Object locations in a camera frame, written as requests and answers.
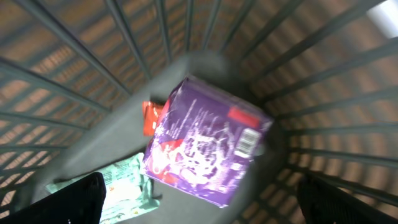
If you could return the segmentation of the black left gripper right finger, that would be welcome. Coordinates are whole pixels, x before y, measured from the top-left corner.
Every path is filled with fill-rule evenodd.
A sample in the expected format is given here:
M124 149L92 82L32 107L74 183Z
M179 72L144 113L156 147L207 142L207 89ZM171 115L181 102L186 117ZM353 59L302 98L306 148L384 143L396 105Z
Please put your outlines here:
M309 224L397 224L396 218L309 174L298 183L297 201Z

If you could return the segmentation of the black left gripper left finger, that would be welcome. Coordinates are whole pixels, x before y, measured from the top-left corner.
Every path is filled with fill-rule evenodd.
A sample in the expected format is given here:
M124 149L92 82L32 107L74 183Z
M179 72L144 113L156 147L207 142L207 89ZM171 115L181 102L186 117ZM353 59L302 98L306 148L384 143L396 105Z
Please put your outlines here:
M1 219L2 224L99 224L106 186L93 172L63 189Z

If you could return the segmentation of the mint green snack packet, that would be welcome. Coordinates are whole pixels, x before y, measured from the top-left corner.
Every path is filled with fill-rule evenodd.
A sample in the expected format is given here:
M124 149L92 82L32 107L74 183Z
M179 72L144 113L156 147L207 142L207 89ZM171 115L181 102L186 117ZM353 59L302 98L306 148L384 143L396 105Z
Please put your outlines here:
M152 197L150 178L141 174L143 158L140 152L97 170L106 187L100 223L118 223L159 208L160 202Z

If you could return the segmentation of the red orange snack bar wrapper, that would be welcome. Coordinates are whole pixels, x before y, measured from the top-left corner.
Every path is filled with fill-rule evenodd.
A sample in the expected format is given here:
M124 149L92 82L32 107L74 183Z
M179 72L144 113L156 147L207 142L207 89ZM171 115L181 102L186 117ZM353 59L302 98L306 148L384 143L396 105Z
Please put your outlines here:
M157 127L158 118L163 110L163 105L151 101L142 102L142 113L144 117L143 135L153 136Z

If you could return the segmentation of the purple Carefree packet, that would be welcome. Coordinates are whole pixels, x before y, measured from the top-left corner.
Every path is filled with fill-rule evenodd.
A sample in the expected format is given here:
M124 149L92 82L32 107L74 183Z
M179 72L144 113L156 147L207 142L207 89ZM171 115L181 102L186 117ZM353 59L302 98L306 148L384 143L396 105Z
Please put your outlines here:
M227 207L273 122L247 101L185 77L159 116L141 174Z

